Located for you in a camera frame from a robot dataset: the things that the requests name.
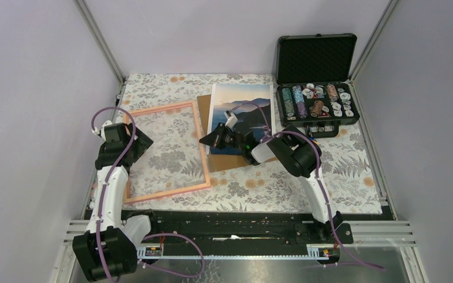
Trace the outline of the pink wooden picture frame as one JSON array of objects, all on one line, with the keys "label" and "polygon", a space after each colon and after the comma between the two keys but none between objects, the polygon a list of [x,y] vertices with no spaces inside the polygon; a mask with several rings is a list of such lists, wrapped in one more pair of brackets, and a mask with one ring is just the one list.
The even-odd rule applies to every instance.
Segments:
[{"label": "pink wooden picture frame", "polygon": [[123,195],[126,205],[165,198],[211,186],[202,133],[194,101],[133,110],[131,118],[153,140],[131,167]]}]

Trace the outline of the seascape photo print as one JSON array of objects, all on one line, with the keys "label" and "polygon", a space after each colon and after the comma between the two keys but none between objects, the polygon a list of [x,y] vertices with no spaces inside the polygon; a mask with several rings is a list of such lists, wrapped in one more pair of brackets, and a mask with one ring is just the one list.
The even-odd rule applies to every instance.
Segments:
[{"label": "seascape photo print", "polygon": [[[266,138],[275,131],[274,89],[271,84],[214,84],[205,133],[213,131],[218,123],[225,123],[226,111],[233,112],[237,123],[247,123],[256,139]],[[240,155],[231,147],[224,149],[207,148],[209,154]]]}]

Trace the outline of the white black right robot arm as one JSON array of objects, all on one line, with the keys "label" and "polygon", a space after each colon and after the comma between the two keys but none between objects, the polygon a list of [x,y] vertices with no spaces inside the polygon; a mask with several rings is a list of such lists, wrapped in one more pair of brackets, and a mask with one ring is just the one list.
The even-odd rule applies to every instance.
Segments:
[{"label": "white black right robot arm", "polygon": [[316,238],[329,243],[338,235],[340,213],[333,206],[323,180],[321,149],[318,144],[293,125],[285,127],[274,136],[257,140],[251,130],[233,131],[219,123],[206,136],[199,139],[213,149],[235,149],[253,166],[276,158],[286,171],[297,177],[306,194],[316,222]]}]

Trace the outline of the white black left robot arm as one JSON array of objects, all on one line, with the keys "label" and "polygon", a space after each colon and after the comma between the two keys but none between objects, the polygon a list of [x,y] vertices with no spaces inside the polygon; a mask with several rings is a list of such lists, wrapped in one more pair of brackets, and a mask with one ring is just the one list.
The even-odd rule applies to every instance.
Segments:
[{"label": "white black left robot arm", "polygon": [[160,229],[146,215],[132,216],[126,224],[122,222],[122,201],[130,168],[153,140],[134,123],[107,121],[95,133],[104,140],[94,163],[95,205],[85,232],[73,239],[73,251],[89,282],[134,273],[138,242],[153,242]]}]

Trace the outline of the floral tablecloth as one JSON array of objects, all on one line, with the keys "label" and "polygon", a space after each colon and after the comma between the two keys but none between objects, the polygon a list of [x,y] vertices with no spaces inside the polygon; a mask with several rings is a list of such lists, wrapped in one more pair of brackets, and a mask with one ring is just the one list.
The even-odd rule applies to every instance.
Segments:
[{"label": "floral tablecloth", "polygon": [[[214,84],[272,84],[271,74],[132,74],[121,107],[126,111],[196,100]],[[336,138],[320,139],[323,178],[341,213],[380,214],[382,207],[357,124]],[[210,172],[211,186],[191,193],[125,205],[125,209],[236,212],[310,212],[296,177],[278,161]]]}]

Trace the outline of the green poker chip stack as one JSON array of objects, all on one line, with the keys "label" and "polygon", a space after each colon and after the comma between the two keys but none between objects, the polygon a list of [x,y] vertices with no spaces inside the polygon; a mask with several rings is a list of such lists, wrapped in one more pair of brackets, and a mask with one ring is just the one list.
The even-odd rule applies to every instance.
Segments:
[{"label": "green poker chip stack", "polygon": [[293,104],[293,99],[292,99],[292,95],[291,95],[291,90],[287,87],[283,88],[282,96],[283,96],[283,103],[284,103],[284,109],[285,109],[286,116],[289,118],[294,118],[295,110],[294,110],[294,104]]}]

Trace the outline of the blue purple poker chip stack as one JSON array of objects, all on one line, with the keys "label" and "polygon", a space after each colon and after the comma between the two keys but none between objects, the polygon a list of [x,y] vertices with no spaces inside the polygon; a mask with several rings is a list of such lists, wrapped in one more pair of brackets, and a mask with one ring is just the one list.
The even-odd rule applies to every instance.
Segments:
[{"label": "blue purple poker chip stack", "polygon": [[296,102],[297,112],[300,119],[305,119],[308,116],[306,104],[304,101],[304,94],[299,85],[292,87],[294,101]]}]

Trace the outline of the lower orange poker chip stack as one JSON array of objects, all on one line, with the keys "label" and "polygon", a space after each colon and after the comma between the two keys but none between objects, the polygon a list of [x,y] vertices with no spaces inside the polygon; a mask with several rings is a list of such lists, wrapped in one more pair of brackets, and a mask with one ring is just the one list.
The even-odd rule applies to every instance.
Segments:
[{"label": "lower orange poker chip stack", "polygon": [[316,100],[314,104],[310,107],[310,116],[317,118],[321,115],[323,111],[324,103],[321,100]]}]

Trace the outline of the orange poker chip stack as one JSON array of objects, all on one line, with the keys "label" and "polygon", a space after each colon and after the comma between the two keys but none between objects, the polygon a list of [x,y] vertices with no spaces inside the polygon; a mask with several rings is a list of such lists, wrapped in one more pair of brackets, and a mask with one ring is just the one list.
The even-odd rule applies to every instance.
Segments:
[{"label": "orange poker chip stack", "polygon": [[321,115],[323,111],[324,103],[321,100],[316,100],[314,104],[310,107],[310,116],[317,118]]},{"label": "orange poker chip stack", "polygon": [[331,102],[336,102],[339,98],[339,95],[338,95],[338,92],[337,92],[335,86],[332,84],[328,84],[328,85],[326,85],[326,90],[327,90],[329,100]]}]

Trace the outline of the black poker chip case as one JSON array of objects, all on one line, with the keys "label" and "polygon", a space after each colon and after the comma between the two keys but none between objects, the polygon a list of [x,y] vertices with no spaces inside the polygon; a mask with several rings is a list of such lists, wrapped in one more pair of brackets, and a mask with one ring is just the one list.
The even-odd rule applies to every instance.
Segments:
[{"label": "black poker chip case", "polygon": [[[281,124],[302,127],[313,138],[330,138],[339,134],[341,126],[360,119],[356,103],[347,84],[357,36],[352,33],[330,35],[282,36],[277,42],[275,81]],[[326,85],[335,86],[339,98],[329,100]],[[304,94],[308,116],[300,119],[292,87],[299,85]],[[282,89],[289,88],[294,104],[294,118],[286,116]],[[310,116],[316,100],[324,103],[317,118]]]}]

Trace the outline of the upper orange poker chip stack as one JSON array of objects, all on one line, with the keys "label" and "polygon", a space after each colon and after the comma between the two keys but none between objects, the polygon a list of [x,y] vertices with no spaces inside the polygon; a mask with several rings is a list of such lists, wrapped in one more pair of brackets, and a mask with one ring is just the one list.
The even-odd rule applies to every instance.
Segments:
[{"label": "upper orange poker chip stack", "polygon": [[328,85],[326,85],[326,90],[327,90],[329,100],[331,102],[336,102],[339,98],[339,95],[338,95],[338,92],[337,92],[335,86],[332,84],[328,84]]}]

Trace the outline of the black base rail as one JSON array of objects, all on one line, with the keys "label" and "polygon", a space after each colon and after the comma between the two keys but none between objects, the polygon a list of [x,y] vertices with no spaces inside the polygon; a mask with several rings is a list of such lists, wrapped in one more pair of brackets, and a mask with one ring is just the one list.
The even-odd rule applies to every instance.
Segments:
[{"label": "black base rail", "polygon": [[124,210],[122,219],[147,215],[155,244],[165,256],[198,255],[197,245],[207,256],[303,256],[306,247],[354,242],[342,216],[330,224],[317,222],[310,213],[182,212],[171,210]]}]

